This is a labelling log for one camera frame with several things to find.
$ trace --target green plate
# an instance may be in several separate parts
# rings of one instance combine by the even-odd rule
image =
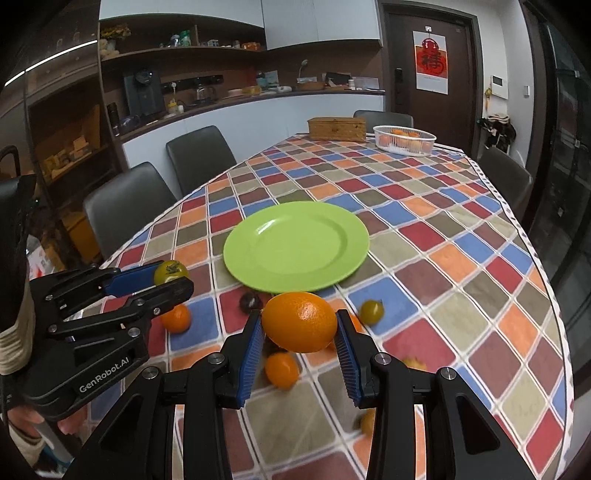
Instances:
[[[290,202],[244,219],[223,249],[228,271],[247,287],[270,293],[314,291],[363,263],[369,234],[359,218],[322,202]]]

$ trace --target checkered tablecloth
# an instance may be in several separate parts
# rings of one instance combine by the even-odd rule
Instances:
[[[109,261],[129,268],[175,258],[189,268],[195,285],[187,302],[191,328],[169,335],[155,319],[149,363],[163,371],[189,367],[243,328],[246,316],[238,300],[246,289],[225,268],[224,242],[246,216],[295,200],[341,206],[363,221],[371,237],[361,267],[318,294],[335,309],[383,300],[384,318],[368,329],[378,346],[398,358],[417,358],[429,371],[453,366],[535,475],[553,479],[564,466],[573,418],[572,372],[558,305],[510,208],[461,153],[435,150],[408,158],[386,154],[370,141],[299,135],[180,201]],[[124,301],[106,299],[85,315]],[[361,413],[347,398],[335,353],[297,358],[301,377],[291,391],[278,391],[259,374],[246,407],[225,412],[235,478],[364,478],[371,441],[359,429]],[[133,378],[92,401],[89,430]],[[423,478],[419,408],[415,420],[417,478]],[[182,437],[179,407],[175,479],[182,477]]]

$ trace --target chair backrest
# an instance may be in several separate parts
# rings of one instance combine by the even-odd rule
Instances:
[[[515,210],[532,182],[530,172],[498,148],[487,148],[478,159],[484,174]]]
[[[414,126],[414,121],[411,115],[406,113],[395,112],[378,112],[376,110],[357,110],[353,117],[362,116],[365,118],[365,131],[369,134],[374,133],[374,127],[378,125],[392,125],[395,127],[409,127]]]
[[[174,138],[166,152],[184,195],[236,165],[232,150],[215,125]]]
[[[176,199],[149,162],[117,175],[84,200],[84,212],[107,259]]]

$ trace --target coffee machine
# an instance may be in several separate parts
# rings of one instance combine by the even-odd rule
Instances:
[[[151,68],[128,72],[124,76],[129,114],[144,119],[166,110],[160,88],[160,75]]]

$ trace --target yellow cherry tomato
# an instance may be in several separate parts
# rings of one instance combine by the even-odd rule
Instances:
[[[359,320],[366,325],[378,323],[384,316],[384,304],[377,300],[367,300],[359,309]]]
[[[168,260],[162,262],[154,271],[154,285],[162,285],[180,277],[189,277],[187,267],[178,260]]]

